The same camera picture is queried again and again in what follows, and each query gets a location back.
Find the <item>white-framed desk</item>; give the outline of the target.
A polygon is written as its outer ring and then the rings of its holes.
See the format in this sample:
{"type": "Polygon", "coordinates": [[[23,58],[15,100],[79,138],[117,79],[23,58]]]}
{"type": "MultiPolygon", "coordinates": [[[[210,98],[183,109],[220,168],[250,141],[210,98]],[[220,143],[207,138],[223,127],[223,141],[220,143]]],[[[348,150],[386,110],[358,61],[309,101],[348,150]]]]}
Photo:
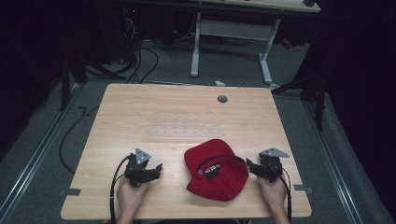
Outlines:
{"type": "MultiPolygon", "coordinates": [[[[320,6],[316,3],[312,7],[304,4],[304,0],[197,0],[198,5],[214,4],[215,6],[233,6],[238,9],[268,9],[272,12],[319,13],[320,6]]],[[[276,16],[270,24],[253,24],[252,22],[226,21],[224,19],[203,19],[201,13],[196,13],[194,50],[191,59],[191,76],[199,74],[200,40],[202,35],[239,38],[246,40],[264,41],[266,46],[258,54],[264,82],[272,83],[267,57],[273,45],[280,17],[276,16]]]]}

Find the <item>metal floor rail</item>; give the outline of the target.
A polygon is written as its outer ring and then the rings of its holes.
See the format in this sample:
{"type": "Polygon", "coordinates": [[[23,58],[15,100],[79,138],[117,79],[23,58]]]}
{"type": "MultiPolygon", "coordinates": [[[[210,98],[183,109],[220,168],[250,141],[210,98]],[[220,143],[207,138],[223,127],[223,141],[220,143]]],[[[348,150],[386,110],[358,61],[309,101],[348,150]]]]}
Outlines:
{"type": "Polygon", "coordinates": [[[328,167],[329,175],[334,184],[338,198],[346,212],[346,216],[350,224],[363,224],[361,215],[357,209],[357,206],[352,198],[351,192],[342,173],[336,163],[336,160],[331,152],[331,148],[327,142],[325,134],[318,128],[315,120],[315,111],[310,103],[303,102],[304,111],[306,112],[317,136],[320,144],[320,149],[324,154],[324,160],[328,167]]]}
{"type": "Polygon", "coordinates": [[[6,157],[0,161],[0,224],[7,224],[50,150],[70,105],[83,90],[73,84],[71,99],[61,108],[61,87],[57,86],[41,105],[6,157]]]}

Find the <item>person's left hand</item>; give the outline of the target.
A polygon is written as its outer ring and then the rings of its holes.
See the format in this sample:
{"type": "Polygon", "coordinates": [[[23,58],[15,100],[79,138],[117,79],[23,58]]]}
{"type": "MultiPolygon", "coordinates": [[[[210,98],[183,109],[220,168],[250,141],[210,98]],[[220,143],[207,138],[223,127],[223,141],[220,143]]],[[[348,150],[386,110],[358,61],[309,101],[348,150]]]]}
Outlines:
{"type": "Polygon", "coordinates": [[[139,187],[131,186],[130,181],[122,176],[117,190],[119,217],[132,217],[142,203],[149,183],[143,183],[139,187]]]}

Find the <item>person's right hand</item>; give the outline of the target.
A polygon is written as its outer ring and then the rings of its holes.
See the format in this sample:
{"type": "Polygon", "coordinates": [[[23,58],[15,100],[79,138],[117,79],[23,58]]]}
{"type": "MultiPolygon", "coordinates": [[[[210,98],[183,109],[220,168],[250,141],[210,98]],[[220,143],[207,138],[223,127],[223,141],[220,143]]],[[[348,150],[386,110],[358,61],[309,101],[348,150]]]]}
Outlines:
{"type": "Polygon", "coordinates": [[[259,176],[257,179],[260,184],[262,199],[267,205],[272,218],[287,217],[284,207],[287,190],[282,180],[278,177],[274,182],[270,182],[268,179],[259,176]]]}

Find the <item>clear tape patch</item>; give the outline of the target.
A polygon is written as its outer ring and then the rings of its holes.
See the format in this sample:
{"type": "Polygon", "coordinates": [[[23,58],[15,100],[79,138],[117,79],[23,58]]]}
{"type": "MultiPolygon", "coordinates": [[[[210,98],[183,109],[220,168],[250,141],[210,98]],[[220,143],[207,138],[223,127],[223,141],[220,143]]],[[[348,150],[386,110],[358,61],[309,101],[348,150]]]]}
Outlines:
{"type": "Polygon", "coordinates": [[[148,132],[160,137],[219,137],[222,135],[222,126],[213,117],[166,115],[152,118],[148,132]]]}

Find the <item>black metal stand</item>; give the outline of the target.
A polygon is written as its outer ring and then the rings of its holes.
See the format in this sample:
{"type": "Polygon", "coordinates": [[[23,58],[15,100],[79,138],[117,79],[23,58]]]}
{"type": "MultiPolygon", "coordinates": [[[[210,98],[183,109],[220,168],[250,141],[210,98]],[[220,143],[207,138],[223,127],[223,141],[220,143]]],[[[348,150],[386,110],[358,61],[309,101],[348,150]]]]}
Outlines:
{"type": "Polygon", "coordinates": [[[323,131],[322,117],[325,109],[325,93],[327,84],[327,75],[314,74],[307,77],[300,77],[283,86],[271,90],[272,94],[279,94],[290,89],[302,88],[300,98],[302,101],[316,100],[316,109],[314,112],[314,121],[320,131],[323,131]]]}
{"type": "Polygon", "coordinates": [[[101,75],[113,79],[123,79],[122,76],[116,72],[110,71],[103,67],[101,64],[89,60],[88,58],[78,54],[68,54],[62,61],[62,103],[60,110],[65,111],[70,101],[70,76],[73,76],[77,84],[86,84],[88,76],[86,75],[85,68],[90,66],[97,70],[101,75]]]}

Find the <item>dark computer tower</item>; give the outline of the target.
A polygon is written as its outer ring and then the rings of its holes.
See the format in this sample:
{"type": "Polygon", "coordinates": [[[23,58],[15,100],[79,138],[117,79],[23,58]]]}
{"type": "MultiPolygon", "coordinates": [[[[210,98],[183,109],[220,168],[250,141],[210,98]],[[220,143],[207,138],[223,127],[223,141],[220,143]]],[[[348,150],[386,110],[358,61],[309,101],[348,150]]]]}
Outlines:
{"type": "Polygon", "coordinates": [[[139,43],[137,11],[134,7],[122,7],[120,18],[121,30],[126,42],[126,58],[131,60],[139,43]]]}

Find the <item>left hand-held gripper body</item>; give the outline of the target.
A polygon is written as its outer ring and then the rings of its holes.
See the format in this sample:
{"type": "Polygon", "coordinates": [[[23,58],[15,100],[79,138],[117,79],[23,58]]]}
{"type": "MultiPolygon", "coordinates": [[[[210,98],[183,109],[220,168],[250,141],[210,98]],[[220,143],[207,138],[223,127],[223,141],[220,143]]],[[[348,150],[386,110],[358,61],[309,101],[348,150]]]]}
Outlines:
{"type": "Polygon", "coordinates": [[[146,167],[150,158],[151,156],[140,148],[137,148],[135,153],[129,156],[124,175],[132,187],[137,188],[142,183],[149,182],[149,173],[146,171],[146,167]]]}

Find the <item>red baseball cap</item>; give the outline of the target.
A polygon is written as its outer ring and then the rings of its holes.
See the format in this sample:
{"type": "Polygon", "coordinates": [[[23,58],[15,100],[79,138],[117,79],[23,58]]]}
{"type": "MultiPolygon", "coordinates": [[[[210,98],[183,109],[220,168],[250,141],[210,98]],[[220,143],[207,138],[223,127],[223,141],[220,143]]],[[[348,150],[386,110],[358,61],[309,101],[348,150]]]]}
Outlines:
{"type": "Polygon", "coordinates": [[[191,175],[186,189],[210,200],[233,200],[248,180],[246,162],[221,139],[211,139],[188,149],[184,161],[191,175]]]}

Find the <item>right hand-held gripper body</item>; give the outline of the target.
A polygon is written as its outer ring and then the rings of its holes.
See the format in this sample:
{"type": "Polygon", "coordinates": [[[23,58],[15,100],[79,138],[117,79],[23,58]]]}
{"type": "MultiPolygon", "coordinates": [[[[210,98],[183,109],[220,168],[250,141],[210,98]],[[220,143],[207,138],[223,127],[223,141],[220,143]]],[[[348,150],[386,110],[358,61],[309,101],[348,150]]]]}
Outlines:
{"type": "Polygon", "coordinates": [[[274,182],[283,174],[281,158],[288,158],[290,155],[276,147],[270,147],[259,153],[261,170],[259,176],[266,178],[270,183],[274,182]]]}

